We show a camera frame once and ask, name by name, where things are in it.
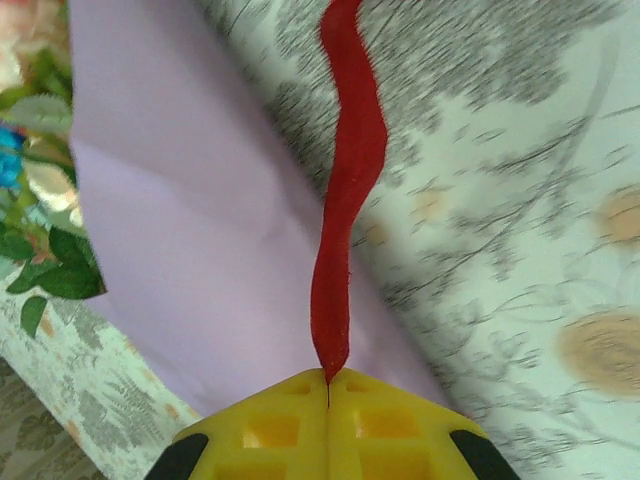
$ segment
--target yellow plastic object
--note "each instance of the yellow plastic object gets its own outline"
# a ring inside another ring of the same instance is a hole
[[[462,415],[374,378],[344,369],[327,389],[323,371],[310,370],[182,431],[174,445],[198,436],[206,443],[195,467],[174,452],[169,465],[182,462],[181,473],[166,473],[165,461],[147,479],[517,479],[499,454],[509,471],[487,473],[494,454],[483,446],[475,465],[485,472],[476,476],[450,436],[456,431],[486,439]]]

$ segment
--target blue flower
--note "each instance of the blue flower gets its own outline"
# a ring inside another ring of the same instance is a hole
[[[24,137],[0,125],[0,187],[18,188],[18,175],[22,172],[20,155],[7,150],[21,150]]]

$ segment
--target purple paper sheet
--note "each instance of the purple paper sheet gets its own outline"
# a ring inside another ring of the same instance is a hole
[[[72,145],[109,289],[91,302],[206,415],[318,366],[321,205],[196,7],[71,1]],[[348,366],[446,404],[354,265]]]

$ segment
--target red wavy strip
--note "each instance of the red wavy strip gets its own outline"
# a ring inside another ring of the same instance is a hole
[[[362,0],[332,0],[320,38],[338,90],[336,152],[311,286],[311,334],[327,383],[349,356],[349,250],[353,223],[384,166],[387,128],[357,16]]]

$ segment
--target red ribbon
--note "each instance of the red ribbon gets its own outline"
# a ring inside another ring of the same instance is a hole
[[[320,39],[340,102],[335,158],[311,285],[311,335],[327,383],[349,356],[351,229],[382,172],[387,146],[373,67],[358,33],[361,3],[331,0],[320,23]]]

